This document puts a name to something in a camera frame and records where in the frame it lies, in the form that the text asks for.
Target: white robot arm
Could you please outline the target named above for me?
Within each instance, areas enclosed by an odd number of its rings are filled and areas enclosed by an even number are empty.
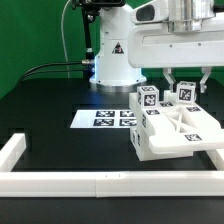
[[[100,52],[95,57],[92,88],[108,92],[129,92],[145,82],[141,69],[128,63],[127,41],[134,23],[129,5],[100,10]]]
[[[136,26],[129,35],[133,67],[164,68],[173,89],[171,68],[202,67],[201,92],[211,67],[224,65],[224,13],[213,0],[154,0],[131,14]]]

